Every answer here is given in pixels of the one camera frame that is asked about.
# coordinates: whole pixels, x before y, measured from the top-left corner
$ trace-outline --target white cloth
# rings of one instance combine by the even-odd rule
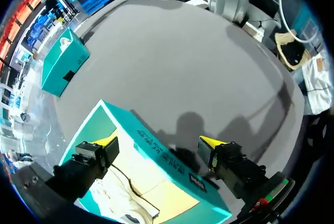
[[[32,161],[15,161],[13,162],[13,165],[16,168],[21,169],[23,167],[30,166],[32,163],[33,163]]]
[[[329,54],[317,54],[302,66],[307,96],[314,115],[333,105],[334,64]]]
[[[159,213],[159,210],[132,191],[128,178],[113,166],[109,167],[103,180],[95,180],[90,192],[101,215],[120,223],[132,224],[125,217],[130,215],[140,224],[151,224],[153,217]]]

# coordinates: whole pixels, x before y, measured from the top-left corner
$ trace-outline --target gray tablecloth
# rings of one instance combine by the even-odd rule
[[[91,56],[55,99],[66,139],[103,99],[132,110],[199,172],[199,135],[239,143],[268,176],[284,168],[304,100],[276,57],[240,28],[177,1],[116,0],[77,34]],[[236,214],[243,203],[219,185]]]

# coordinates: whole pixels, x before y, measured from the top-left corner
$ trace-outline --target teal box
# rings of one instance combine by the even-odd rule
[[[61,50],[62,38],[70,41],[64,51]],[[88,57],[87,48],[71,28],[67,28],[44,59],[41,89],[60,97],[74,74]]]
[[[120,154],[122,152],[126,153],[123,160],[130,159],[131,161],[128,162],[131,166],[135,166],[133,165],[135,162],[132,159],[136,153],[141,159],[147,161],[148,164],[153,164],[154,167],[161,171],[164,174],[165,181],[172,182],[183,192],[198,201],[196,205],[181,214],[157,223],[219,224],[232,216],[219,192],[201,177],[195,175],[190,168],[174,156],[131,112],[106,103],[103,100],[100,100],[93,108],[75,133],[59,165],[71,158],[78,144],[83,141],[93,142],[106,138],[116,129]],[[113,162],[114,166],[116,166],[117,159],[118,156]],[[133,167],[131,171],[137,171],[136,167]],[[147,167],[145,171],[151,173],[153,169],[152,167]],[[150,183],[150,177],[141,176],[141,178],[144,178],[145,183]],[[93,200],[90,191],[79,201],[87,211],[102,216],[99,206]]]

